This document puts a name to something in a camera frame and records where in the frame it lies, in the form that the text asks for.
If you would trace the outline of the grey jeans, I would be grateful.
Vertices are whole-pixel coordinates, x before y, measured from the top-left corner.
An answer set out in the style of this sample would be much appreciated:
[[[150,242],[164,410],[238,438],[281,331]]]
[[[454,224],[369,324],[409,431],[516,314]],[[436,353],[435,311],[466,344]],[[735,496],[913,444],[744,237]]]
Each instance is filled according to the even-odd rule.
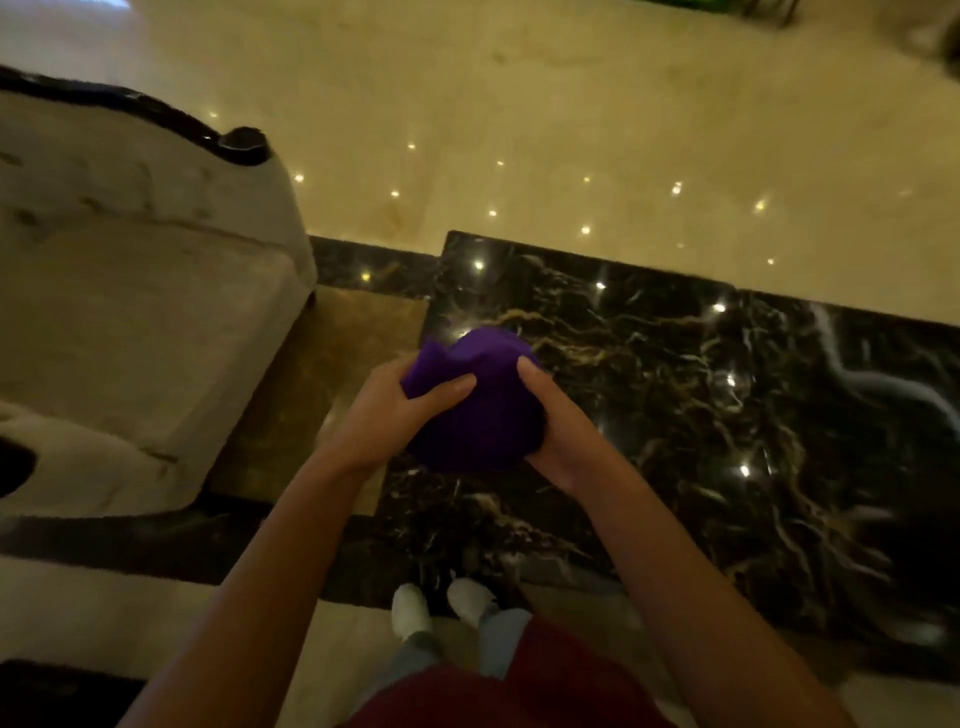
[[[478,630],[443,627],[439,634],[418,633],[402,642],[357,698],[351,716],[375,696],[429,668],[457,667],[468,676],[506,677],[534,613],[522,608],[484,616]]]

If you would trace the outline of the white right shoe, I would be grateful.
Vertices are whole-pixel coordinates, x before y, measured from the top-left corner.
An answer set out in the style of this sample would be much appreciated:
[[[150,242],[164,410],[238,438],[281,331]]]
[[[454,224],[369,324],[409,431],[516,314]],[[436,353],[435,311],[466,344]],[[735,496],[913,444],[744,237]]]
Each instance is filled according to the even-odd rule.
[[[500,611],[494,593],[468,577],[454,579],[446,590],[446,598],[457,619],[476,630],[483,625],[486,618]]]

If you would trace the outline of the purple cloth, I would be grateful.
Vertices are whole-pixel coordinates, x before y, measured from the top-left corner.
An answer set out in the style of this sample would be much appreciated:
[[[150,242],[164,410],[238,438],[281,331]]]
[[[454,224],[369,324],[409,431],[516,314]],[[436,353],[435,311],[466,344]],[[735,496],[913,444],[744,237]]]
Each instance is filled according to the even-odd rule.
[[[546,412],[523,384],[520,358],[535,366],[532,347],[495,326],[468,331],[449,345],[427,338],[401,380],[409,399],[465,375],[476,383],[452,408],[429,419],[407,451],[433,473],[486,473],[519,466],[546,436]]]

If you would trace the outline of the dark red shirt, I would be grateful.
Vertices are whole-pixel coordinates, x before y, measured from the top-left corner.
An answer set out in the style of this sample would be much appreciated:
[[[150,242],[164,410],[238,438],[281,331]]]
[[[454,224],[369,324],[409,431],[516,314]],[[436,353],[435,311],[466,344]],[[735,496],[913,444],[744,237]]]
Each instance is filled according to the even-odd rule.
[[[677,728],[621,664],[541,616],[489,616],[479,644],[471,672],[411,637],[339,728]]]

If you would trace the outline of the white left shoe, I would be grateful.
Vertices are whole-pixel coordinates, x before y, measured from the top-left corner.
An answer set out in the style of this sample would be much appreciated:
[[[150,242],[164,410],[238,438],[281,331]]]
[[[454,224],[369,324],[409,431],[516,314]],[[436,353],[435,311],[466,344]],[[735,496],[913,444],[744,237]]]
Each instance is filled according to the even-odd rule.
[[[418,635],[434,634],[426,598],[421,589],[413,583],[402,584],[393,593],[390,622],[394,636],[401,643],[406,643]]]

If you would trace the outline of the person's right hand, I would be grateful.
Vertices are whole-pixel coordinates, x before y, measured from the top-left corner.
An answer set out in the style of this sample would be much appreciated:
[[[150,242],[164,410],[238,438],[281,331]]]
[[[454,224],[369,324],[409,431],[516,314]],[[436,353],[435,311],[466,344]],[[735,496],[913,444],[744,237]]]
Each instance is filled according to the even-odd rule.
[[[560,491],[582,503],[585,494],[607,480],[622,458],[586,413],[558,387],[561,406],[550,420],[544,417],[542,444],[527,461]]]

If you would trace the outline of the person's left forearm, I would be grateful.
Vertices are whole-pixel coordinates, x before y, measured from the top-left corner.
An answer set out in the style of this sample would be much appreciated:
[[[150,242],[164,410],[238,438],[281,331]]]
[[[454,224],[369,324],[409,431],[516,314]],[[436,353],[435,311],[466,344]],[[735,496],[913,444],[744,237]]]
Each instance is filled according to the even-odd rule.
[[[117,728],[275,728],[357,495],[384,461],[315,450]]]

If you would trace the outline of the person's left hand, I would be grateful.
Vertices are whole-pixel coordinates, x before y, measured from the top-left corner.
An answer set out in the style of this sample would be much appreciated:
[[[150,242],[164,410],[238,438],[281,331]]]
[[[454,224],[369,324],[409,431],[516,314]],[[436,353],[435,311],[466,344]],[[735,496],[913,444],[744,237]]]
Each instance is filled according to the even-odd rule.
[[[434,418],[416,418],[402,380],[417,359],[415,352],[375,367],[351,406],[319,442],[320,452],[354,471],[372,471],[401,453]]]

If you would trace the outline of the person's right forearm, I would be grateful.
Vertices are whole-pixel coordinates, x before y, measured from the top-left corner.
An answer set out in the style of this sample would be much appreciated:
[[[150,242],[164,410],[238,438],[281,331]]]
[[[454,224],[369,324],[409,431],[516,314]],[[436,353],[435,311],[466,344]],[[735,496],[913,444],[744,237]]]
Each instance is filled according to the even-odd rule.
[[[622,457],[571,494],[700,728],[858,728]]]

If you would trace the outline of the white shoe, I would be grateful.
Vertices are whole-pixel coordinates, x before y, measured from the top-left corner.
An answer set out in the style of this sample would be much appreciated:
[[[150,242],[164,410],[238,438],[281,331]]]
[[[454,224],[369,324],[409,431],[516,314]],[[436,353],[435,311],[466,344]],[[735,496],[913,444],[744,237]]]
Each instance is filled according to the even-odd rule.
[[[413,583],[402,584],[393,593],[390,622],[394,636],[401,643],[406,643],[418,635],[434,634],[426,598],[421,589]]]
[[[500,611],[494,593],[468,577],[454,579],[446,590],[446,598],[457,619],[476,630],[483,625],[486,618]]]

